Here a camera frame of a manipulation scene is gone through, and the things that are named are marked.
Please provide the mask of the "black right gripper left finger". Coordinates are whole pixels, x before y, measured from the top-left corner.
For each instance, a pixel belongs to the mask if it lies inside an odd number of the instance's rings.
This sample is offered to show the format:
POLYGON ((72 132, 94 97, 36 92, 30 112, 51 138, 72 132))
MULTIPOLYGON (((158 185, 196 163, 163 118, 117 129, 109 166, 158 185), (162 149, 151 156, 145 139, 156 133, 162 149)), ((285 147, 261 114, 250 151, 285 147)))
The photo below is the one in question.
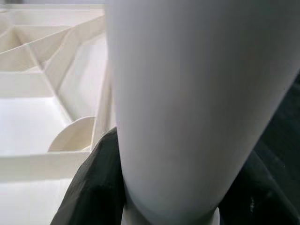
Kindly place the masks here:
POLYGON ((111 129, 77 170, 51 223, 120 225, 126 202, 117 128, 111 129))

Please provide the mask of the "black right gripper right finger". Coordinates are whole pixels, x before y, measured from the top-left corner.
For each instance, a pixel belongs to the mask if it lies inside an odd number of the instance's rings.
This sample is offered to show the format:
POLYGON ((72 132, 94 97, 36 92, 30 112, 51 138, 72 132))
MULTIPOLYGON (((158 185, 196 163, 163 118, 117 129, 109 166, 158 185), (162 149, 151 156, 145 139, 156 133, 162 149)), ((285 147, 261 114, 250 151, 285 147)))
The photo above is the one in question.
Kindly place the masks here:
POLYGON ((223 225, 298 225, 300 214, 251 153, 219 204, 223 225))

